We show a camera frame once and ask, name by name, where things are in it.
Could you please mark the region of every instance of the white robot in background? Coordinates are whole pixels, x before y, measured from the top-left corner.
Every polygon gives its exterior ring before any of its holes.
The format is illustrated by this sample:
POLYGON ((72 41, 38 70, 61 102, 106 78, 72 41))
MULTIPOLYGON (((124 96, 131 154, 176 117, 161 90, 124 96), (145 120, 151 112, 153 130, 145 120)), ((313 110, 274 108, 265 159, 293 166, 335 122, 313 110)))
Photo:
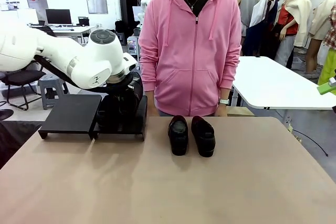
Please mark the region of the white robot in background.
POLYGON ((87 46, 70 38, 57 38, 20 24, 0 23, 0 71, 27 66, 35 55, 50 59, 78 87, 93 89, 121 82, 137 61, 123 53, 116 35, 109 30, 90 34, 87 46))
POLYGON ((143 21, 145 19, 145 12, 147 9, 147 6, 151 0, 141 0, 141 10, 142 12, 138 14, 138 18, 140 20, 140 30, 142 29, 143 26, 143 21))

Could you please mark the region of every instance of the yellow pants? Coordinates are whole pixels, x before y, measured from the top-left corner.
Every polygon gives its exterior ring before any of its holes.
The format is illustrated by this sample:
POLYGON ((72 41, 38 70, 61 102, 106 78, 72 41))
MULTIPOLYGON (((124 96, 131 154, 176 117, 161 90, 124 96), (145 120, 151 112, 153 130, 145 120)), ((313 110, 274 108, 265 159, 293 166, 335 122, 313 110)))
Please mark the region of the yellow pants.
MULTIPOLYGON (((328 55, 326 61, 324 63, 318 85, 325 84, 329 82, 329 79, 335 77, 335 69, 336 69, 336 50, 330 48, 328 51, 328 55)), ((336 90, 331 91, 334 95, 336 95, 336 90)))

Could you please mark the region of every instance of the brown tabletop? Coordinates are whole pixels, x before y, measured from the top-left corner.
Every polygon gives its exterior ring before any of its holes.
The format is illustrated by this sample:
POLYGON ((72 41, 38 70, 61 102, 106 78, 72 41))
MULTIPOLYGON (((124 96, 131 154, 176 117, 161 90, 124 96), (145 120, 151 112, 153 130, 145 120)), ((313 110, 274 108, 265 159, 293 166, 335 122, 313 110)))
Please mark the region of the brown tabletop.
POLYGON ((335 183, 278 120, 208 118, 211 158, 192 134, 172 156, 169 121, 143 143, 33 135, 0 170, 0 223, 336 223, 335 183))

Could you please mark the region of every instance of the black shoe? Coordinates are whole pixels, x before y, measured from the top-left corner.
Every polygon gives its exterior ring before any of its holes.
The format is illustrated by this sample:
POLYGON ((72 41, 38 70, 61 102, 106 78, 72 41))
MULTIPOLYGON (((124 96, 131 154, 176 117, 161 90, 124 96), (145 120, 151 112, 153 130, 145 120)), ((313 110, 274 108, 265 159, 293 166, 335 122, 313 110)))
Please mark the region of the black shoe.
POLYGON ((198 153, 202 157, 211 157, 214 154, 216 140, 212 126, 200 116, 195 116, 191 124, 198 153))
POLYGON ((176 156, 184 155, 188 146, 188 125, 183 116, 174 116, 168 126, 168 136, 172 153, 176 156))

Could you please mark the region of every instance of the hoodie pocket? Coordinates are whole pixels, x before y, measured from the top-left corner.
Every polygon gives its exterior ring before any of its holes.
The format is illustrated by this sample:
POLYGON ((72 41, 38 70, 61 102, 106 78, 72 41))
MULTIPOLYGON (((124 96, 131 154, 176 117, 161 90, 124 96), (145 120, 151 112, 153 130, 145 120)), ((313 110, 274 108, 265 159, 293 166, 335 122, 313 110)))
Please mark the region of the hoodie pocket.
POLYGON ((217 106, 219 102, 218 80, 207 69, 195 70, 192 110, 217 106))
POLYGON ((174 70, 155 88, 157 102, 188 109, 191 91, 191 70, 174 70))

